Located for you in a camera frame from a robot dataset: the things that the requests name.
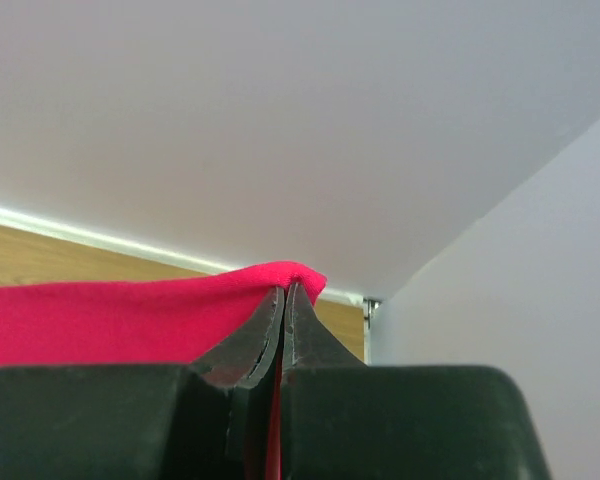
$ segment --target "white wall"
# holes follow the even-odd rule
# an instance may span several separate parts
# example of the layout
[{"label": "white wall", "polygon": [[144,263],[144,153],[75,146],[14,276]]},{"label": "white wall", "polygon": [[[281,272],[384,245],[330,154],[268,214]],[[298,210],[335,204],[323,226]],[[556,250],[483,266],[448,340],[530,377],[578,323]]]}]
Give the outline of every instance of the white wall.
[{"label": "white wall", "polygon": [[600,117],[600,1],[0,0],[0,206],[388,296]]},{"label": "white wall", "polygon": [[600,479],[600,121],[387,302],[373,363],[484,363],[524,390],[555,478]]}]

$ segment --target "black plastic object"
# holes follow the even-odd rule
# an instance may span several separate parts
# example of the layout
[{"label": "black plastic object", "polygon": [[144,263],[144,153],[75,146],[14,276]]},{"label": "black plastic object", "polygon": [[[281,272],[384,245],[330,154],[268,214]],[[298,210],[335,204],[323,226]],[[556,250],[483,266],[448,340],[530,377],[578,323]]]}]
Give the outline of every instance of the black plastic object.
[{"label": "black plastic object", "polygon": [[0,480],[262,478],[283,307],[192,365],[0,368]]},{"label": "black plastic object", "polygon": [[367,367],[294,284],[191,365],[0,368],[0,480],[262,479],[278,373],[285,480],[549,478],[505,374]]},{"label": "black plastic object", "polygon": [[546,480],[517,387],[487,367],[361,367],[302,287],[285,311],[285,480]]}]

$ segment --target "white ceiling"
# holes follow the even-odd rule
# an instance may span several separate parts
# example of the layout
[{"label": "white ceiling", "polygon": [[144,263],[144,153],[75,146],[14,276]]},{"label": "white ceiling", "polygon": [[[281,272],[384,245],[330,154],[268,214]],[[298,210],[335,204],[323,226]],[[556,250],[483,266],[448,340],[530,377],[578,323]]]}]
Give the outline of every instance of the white ceiling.
[{"label": "white ceiling", "polygon": [[0,205],[384,296],[600,117],[600,0],[248,3],[0,1]]}]

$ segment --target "pink cloth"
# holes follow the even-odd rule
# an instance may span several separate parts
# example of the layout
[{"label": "pink cloth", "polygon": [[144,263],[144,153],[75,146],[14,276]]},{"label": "pink cloth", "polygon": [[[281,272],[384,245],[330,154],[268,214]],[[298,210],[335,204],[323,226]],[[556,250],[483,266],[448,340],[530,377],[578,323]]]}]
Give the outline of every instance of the pink cloth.
[{"label": "pink cloth", "polygon": [[188,363],[271,287],[295,281],[312,302],[326,284],[304,265],[276,262],[185,280],[0,287],[0,365]]}]

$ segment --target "pink fabric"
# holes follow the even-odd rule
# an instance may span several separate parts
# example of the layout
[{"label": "pink fabric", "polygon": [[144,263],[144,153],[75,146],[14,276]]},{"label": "pink fabric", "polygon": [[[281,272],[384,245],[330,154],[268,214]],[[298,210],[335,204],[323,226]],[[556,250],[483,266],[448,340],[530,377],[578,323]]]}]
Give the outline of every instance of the pink fabric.
[{"label": "pink fabric", "polygon": [[242,325],[273,286],[321,274],[276,262],[211,277],[149,283],[0,288],[0,365],[191,362]]}]

